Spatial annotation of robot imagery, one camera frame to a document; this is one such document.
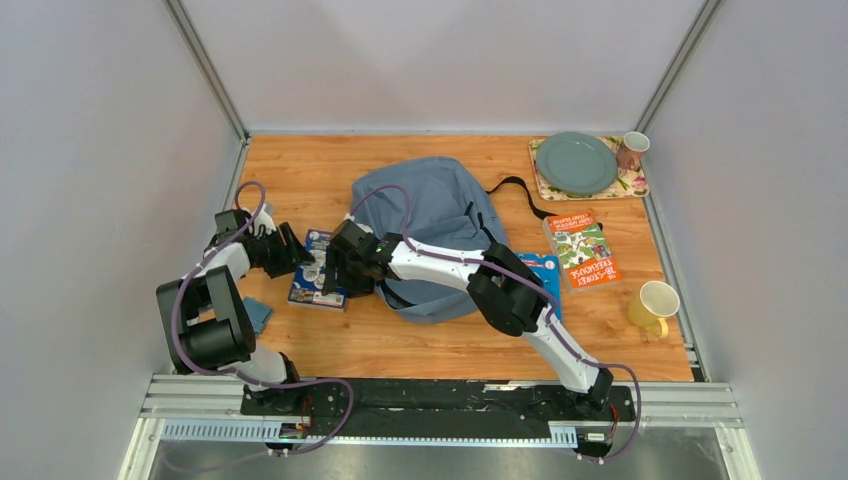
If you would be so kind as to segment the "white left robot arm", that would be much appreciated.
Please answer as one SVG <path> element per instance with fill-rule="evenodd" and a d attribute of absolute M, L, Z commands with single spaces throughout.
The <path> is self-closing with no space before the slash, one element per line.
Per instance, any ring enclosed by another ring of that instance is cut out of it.
<path fill-rule="evenodd" d="M 156 289 L 169 354 L 180 375 L 228 375 L 253 398 L 264 398 L 283 415 L 304 405 L 305 387 L 293 362 L 257 343 L 237 282 L 252 269 L 270 278 L 313 261 L 286 223 L 264 211 L 219 212 L 216 231 L 200 263 Z"/>

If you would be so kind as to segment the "dark blue treehouse book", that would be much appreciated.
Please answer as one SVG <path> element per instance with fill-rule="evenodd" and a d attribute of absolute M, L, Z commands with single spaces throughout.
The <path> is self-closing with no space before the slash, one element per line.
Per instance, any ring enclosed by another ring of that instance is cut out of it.
<path fill-rule="evenodd" d="M 344 289 L 336 287 L 330 293 L 323 292 L 330 236 L 330 231 L 307 231 L 304 247 L 314 260 L 302 263 L 294 272 L 287 298 L 290 305 L 339 312 L 346 309 L 348 296 Z"/>

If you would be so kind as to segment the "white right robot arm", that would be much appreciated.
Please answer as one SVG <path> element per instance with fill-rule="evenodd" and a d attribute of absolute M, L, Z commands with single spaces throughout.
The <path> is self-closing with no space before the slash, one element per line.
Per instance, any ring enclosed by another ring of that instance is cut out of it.
<path fill-rule="evenodd" d="M 488 325 L 533 346 L 570 391 L 577 415 L 593 419 L 609 407 L 612 373 L 567 332 L 556 298 L 506 245 L 456 250 L 397 233 L 377 238 L 346 219 L 331 234 L 327 254 L 337 279 L 351 291 L 391 279 L 466 292 Z"/>

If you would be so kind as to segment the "blue-grey student backpack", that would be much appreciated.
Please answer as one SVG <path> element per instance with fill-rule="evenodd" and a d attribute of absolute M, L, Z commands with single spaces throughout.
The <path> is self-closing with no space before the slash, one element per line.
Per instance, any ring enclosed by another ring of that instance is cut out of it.
<path fill-rule="evenodd" d="M 508 235 L 486 190 L 458 160 L 430 156 L 370 171 L 351 186 L 350 213 L 375 236 L 407 228 L 409 237 L 431 246 L 485 250 Z M 456 289 L 427 281 L 385 280 L 376 292 L 403 320 L 450 321 L 476 311 Z"/>

